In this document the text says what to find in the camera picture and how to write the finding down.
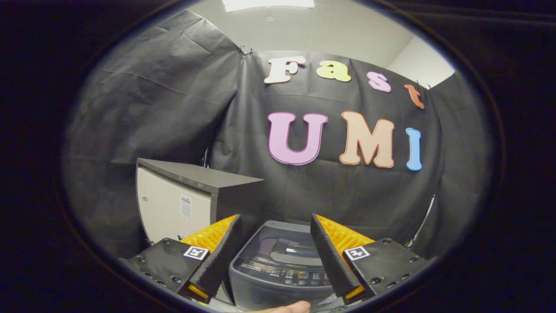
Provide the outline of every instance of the label sticker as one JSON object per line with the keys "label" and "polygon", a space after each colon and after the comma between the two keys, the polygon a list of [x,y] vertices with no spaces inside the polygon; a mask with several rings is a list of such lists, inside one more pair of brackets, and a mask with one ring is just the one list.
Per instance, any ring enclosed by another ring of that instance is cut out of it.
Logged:
{"label": "label sticker", "polygon": [[191,218],[191,198],[184,194],[180,196],[180,213],[187,218]]}
{"label": "label sticker", "polygon": [[368,257],[369,253],[365,248],[359,246],[351,249],[344,250],[349,259],[352,261],[358,260],[360,258]]}
{"label": "label sticker", "polygon": [[183,255],[202,261],[205,258],[205,255],[207,255],[208,251],[209,249],[191,246]]}

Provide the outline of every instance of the screw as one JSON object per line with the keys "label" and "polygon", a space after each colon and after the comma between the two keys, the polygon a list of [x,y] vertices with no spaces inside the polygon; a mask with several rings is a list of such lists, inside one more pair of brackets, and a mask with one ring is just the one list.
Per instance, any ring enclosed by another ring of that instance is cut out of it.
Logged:
{"label": "screw", "polygon": [[172,280],[177,283],[183,283],[183,279],[179,276],[172,276]]}

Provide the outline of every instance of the human hand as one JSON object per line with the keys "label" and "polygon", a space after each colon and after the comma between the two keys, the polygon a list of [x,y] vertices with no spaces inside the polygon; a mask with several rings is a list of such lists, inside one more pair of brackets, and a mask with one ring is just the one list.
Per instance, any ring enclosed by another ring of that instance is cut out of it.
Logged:
{"label": "human hand", "polygon": [[266,310],[250,311],[245,313],[309,313],[311,304],[307,301],[298,301],[288,306],[273,307]]}

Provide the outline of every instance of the blue letter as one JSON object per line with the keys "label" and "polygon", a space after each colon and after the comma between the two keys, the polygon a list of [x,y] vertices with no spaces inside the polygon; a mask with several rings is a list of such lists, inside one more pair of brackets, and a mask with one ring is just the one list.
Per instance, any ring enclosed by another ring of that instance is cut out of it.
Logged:
{"label": "blue letter", "polygon": [[421,132],[413,128],[408,128],[405,130],[405,133],[409,136],[408,168],[410,170],[420,170],[423,168],[423,165],[421,165],[421,148],[419,145]]}

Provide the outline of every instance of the washing machine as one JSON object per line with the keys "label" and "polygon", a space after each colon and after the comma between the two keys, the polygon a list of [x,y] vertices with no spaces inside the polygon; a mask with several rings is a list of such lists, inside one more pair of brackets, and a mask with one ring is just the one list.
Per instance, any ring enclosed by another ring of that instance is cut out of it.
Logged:
{"label": "washing machine", "polygon": [[335,300],[306,225],[265,222],[231,262],[229,274],[235,304],[244,310],[305,300],[314,312]]}

